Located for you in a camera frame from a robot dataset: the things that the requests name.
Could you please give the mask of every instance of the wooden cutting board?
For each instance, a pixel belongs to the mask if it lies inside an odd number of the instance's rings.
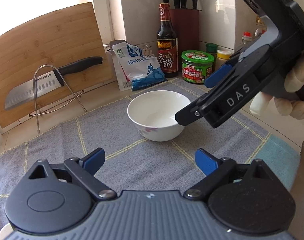
[[[42,65],[59,68],[91,56],[103,57],[103,63],[65,76],[74,92],[113,78],[105,57],[92,3],[83,3],[42,15],[0,36],[0,125],[2,128],[34,112],[29,101],[6,111],[4,103],[10,90],[33,79]],[[42,75],[53,69],[43,68]],[[37,99],[38,108],[70,95],[66,86]]]

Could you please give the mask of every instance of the gloved finger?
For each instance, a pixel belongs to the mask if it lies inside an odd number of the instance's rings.
[[[287,92],[293,93],[304,85],[304,52],[295,66],[286,75],[284,87]]]
[[[304,101],[293,101],[291,104],[293,110],[290,113],[290,116],[298,120],[304,119]]]
[[[272,98],[273,96],[269,94],[258,92],[250,105],[250,112],[252,114],[261,115],[267,108]]]
[[[290,115],[293,110],[290,101],[284,98],[274,98],[275,106],[280,115]]]

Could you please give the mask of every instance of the metal bolt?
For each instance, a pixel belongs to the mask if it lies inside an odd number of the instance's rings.
[[[99,192],[99,197],[109,199],[116,197],[116,192],[111,189],[104,189]]]
[[[199,189],[189,189],[187,190],[187,196],[197,198],[202,195],[202,192]]]

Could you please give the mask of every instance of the green lid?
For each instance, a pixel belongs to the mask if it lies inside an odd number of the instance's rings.
[[[186,50],[182,52],[181,57],[183,60],[198,64],[209,64],[214,61],[211,54],[200,50]]]
[[[214,43],[207,43],[206,44],[206,52],[217,53],[218,46]]]

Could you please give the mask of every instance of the gloved hand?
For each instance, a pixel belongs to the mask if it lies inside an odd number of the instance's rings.
[[[287,74],[284,87],[287,92],[293,93],[304,85],[304,52],[298,59],[296,65]],[[259,92],[253,99],[250,111],[252,114],[260,115],[267,108],[273,96]],[[289,101],[284,98],[274,98],[277,111],[281,115],[290,115],[295,119],[304,119],[304,102]]]

